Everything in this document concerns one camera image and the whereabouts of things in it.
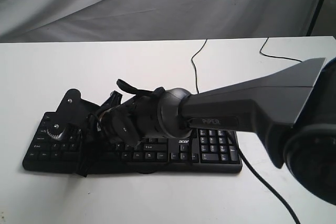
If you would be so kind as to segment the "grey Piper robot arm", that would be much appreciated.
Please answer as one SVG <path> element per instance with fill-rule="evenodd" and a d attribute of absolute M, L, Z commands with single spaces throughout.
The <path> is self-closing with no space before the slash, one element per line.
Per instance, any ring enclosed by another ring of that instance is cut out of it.
<path fill-rule="evenodd" d="M 310 193 L 335 204 L 335 60 L 313 58 L 258 79 L 191 94 L 183 88 L 118 87 L 108 105 L 87 115 L 77 174 L 108 144 L 187 138 L 195 128 L 251 132 L 276 168 L 287 166 Z"/>

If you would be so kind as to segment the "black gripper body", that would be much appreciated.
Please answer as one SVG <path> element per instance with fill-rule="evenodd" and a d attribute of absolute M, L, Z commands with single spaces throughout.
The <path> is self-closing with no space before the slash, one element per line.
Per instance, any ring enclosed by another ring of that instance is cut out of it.
<path fill-rule="evenodd" d="M 107 99 L 102 105 L 80 99 L 74 102 L 74 115 L 71 119 L 69 160 L 75 163 L 74 173 L 87 177 L 92 166 L 98 161 L 108 140 L 99 116 L 114 105 Z"/>

